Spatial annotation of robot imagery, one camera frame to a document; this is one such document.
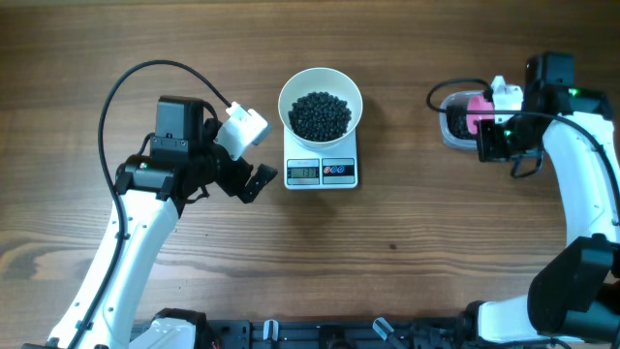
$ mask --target pink object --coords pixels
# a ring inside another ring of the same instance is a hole
[[[474,96],[469,100],[467,104],[468,111],[494,111],[493,104],[486,102],[482,95]],[[478,127],[476,124],[480,120],[493,120],[495,115],[479,115],[479,114],[467,114],[467,131],[472,135],[478,133]]]

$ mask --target wooden table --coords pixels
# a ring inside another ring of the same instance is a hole
[[[1,9],[0,345],[44,342],[73,299],[110,212],[101,106],[127,69],[154,58],[188,64],[265,116],[273,132],[246,158],[280,170],[283,84],[309,67],[346,73],[364,98],[360,186],[292,192],[280,175],[246,206],[211,185],[161,250],[138,319],[165,306],[210,319],[410,318],[526,293],[565,244],[551,163],[513,180],[508,164],[446,147],[424,97],[455,77],[522,84],[526,58],[553,49],[574,53],[576,81],[607,91],[617,109],[619,10],[588,1]],[[224,114],[178,69],[137,73],[109,111],[112,171],[154,129],[162,94],[204,98]]]

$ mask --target digital scale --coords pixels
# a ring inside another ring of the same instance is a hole
[[[310,149],[284,130],[284,185],[291,190],[357,187],[356,132],[330,147]]]

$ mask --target bowl of black beads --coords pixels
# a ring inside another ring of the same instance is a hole
[[[361,118],[361,93],[343,73],[312,68],[284,85],[278,110],[282,123],[298,142],[327,147],[354,132]]]

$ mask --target white bowl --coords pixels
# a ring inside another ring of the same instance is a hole
[[[327,92],[347,101],[347,108],[351,111],[351,120],[347,125],[347,132],[342,137],[328,142],[312,142],[293,132],[289,111],[293,110],[293,103],[297,102],[298,98],[305,97],[310,92]],[[311,68],[297,73],[282,87],[278,100],[278,111],[284,126],[299,143],[311,148],[335,145],[354,132],[361,119],[362,107],[361,93],[356,84],[346,75],[330,68]]]

